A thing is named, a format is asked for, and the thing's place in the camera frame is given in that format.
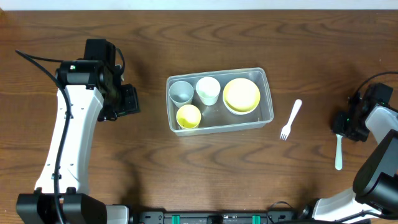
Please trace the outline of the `pale green plastic spoon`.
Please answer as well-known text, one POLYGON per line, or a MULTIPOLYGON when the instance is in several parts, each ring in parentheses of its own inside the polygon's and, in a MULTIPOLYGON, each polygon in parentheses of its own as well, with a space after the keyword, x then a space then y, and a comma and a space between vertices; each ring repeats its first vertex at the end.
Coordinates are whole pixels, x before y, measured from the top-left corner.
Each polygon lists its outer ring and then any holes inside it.
POLYGON ((342 150, 342 136, 336 134, 336 152, 335 152, 335 169, 341 170, 343 168, 343 150, 342 150))

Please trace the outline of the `grey plastic cup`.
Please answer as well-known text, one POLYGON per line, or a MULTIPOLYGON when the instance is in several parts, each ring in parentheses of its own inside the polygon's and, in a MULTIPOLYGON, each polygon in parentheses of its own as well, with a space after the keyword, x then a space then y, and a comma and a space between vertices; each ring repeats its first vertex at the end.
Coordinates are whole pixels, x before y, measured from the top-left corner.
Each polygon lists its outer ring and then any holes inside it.
POLYGON ((178 108, 191 104, 193 96, 194 89, 186 81, 177 81, 169 88, 169 97, 178 108))

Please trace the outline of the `white plastic fork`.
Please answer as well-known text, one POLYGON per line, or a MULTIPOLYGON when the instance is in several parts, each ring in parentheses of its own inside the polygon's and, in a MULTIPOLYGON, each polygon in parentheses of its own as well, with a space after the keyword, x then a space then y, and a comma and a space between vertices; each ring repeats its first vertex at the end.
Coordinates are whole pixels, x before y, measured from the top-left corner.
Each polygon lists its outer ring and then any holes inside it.
POLYGON ((297 115, 297 113, 299 112, 300 108, 302 106, 302 100, 301 99, 297 99, 295 100, 295 103, 292 107, 292 111, 290 113, 289 119, 287 124, 281 129, 280 132, 280 139, 286 141, 290 132, 291 132, 291 126, 292 123, 297 115))

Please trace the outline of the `yellow plastic cup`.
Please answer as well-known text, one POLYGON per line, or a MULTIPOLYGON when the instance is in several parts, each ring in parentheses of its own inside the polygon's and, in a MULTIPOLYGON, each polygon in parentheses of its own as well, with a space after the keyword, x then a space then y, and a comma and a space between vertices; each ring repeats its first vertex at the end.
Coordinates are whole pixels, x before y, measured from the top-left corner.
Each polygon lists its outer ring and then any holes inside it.
POLYGON ((194 129, 200 124, 201 112, 194 105, 184 105, 178 109, 176 120, 182 129, 194 129))

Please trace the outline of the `clear plastic storage container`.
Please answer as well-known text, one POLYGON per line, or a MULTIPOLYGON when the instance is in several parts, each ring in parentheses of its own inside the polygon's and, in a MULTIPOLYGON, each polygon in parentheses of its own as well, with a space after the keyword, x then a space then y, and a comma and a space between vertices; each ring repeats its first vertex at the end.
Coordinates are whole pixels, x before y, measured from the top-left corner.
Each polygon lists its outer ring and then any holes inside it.
POLYGON ((166 81, 166 107, 170 130, 180 137, 262 128, 274 118, 272 97, 266 73, 259 67, 191 73, 168 77, 166 81), (197 81, 203 77, 217 79, 222 88, 235 78, 247 78, 259 88, 261 94, 260 102, 253 112, 245 115, 236 115, 227 109, 221 95, 214 105, 206 106, 201 102, 200 97, 194 94, 192 104, 200 110, 201 121, 195 129, 183 129, 177 123, 176 114, 178 108, 170 98, 170 87, 178 81, 185 81, 191 84, 191 86, 196 86, 197 81))

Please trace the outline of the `white plastic cup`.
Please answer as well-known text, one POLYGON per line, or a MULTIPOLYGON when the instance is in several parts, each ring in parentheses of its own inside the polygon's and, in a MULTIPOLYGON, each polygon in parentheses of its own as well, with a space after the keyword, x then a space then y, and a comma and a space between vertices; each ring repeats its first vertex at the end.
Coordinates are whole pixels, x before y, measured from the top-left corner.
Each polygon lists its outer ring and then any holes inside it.
POLYGON ((220 83, 213 77, 201 78, 195 87, 201 102, 206 106, 214 105, 221 91, 220 83))

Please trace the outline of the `yellow plastic bowl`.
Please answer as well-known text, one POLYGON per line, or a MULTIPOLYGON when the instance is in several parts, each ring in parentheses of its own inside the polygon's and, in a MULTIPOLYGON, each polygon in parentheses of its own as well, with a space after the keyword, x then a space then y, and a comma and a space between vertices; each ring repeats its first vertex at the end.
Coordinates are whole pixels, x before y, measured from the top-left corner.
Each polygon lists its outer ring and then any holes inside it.
POLYGON ((223 99, 230 108, 244 112, 254 109, 261 99, 257 85, 247 78, 235 78, 226 84, 223 99))

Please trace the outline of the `white plastic bowl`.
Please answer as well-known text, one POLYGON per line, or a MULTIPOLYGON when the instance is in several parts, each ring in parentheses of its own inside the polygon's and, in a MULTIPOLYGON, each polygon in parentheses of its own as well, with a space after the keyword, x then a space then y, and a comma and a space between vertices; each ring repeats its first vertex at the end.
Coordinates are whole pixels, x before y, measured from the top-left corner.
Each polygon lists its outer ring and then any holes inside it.
POLYGON ((254 109, 249 110, 249 111, 239 112, 239 111, 235 111, 234 109, 230 108, 229 105, 227 104, 227 102, 226 102, 224 99, 223 99, 223 103, 224 103, 226 109, 227 109, 229 112, 231 112, 232 114, 235 114, 235 115, 245 115, 245 114, 252 113, 252 112, 257 108, 257 106, 258 106, 258 105, 257 105, 256 107, 254 107, 254 109))

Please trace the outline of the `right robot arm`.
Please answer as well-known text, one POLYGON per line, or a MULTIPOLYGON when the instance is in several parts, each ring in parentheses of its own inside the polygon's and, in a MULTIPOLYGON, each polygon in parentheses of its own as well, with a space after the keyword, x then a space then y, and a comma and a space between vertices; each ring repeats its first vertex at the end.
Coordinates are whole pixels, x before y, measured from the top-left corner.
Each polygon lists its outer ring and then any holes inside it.
POLYGON ((330 198, 307 205, 302 220, 359 223, 370 218, 397 219, 397 110, 389 106, 393 89, 370 84, 364 95, 355 93, 349 110, 333 121, 336 134, 335 167, 342 164, 342 140, 365 142, 372 134, 377 147, 357 172, 353 186, 330 198))

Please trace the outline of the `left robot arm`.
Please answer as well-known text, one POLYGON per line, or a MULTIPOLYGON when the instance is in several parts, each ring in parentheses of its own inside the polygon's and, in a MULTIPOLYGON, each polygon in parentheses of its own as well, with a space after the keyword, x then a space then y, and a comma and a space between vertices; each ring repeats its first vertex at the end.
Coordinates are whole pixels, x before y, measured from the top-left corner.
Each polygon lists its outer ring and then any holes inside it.
POLYGON ((126 205, 90 197, 88 166, 95 125, 140 111, 136 89, 124 84, 122 52, 106 39, 87 39, 77 60, 60 60, 46 75, 58 88, 57 116, 49 153, 34 192, 19 194, 24 223, 132 223, 126 205))

